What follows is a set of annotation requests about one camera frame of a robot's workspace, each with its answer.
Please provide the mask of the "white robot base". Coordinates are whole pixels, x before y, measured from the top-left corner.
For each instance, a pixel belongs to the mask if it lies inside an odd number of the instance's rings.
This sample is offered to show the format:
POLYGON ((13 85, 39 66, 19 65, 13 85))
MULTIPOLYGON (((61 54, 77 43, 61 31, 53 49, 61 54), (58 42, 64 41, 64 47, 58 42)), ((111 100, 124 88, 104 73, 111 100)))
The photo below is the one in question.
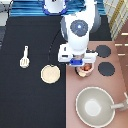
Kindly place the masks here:
POLYGON ((66 12, 66 0, 44 0, 44 13, 47 15, 61 15, 66 12))

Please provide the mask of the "white gripper blue trim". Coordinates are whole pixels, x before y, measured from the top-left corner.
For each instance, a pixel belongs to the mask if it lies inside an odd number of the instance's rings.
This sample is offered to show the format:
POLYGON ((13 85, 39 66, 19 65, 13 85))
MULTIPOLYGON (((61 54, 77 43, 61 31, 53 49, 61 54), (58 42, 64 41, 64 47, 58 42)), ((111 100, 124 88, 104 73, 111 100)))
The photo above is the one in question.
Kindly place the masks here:
POLYGON ((96 52, 86 52, 75 54, 68 45, 61 45, 58 52, 58 61, 68 65, 84 65, 96 61, 96 52))

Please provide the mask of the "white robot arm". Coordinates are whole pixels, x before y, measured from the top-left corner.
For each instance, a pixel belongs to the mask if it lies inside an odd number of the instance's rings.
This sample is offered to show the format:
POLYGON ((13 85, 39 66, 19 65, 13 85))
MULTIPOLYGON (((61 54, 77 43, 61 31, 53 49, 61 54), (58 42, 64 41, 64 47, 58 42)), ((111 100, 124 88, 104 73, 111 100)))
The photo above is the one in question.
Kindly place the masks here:
POLYGON ((98 55, 97 52, 87 51, 89 35, 98 16, 97 1, 85 0, 85 6, 84 11, 65 15, 60 22, 66 43, 59 47, 58 61, 74 67, 94 63, 98 55))

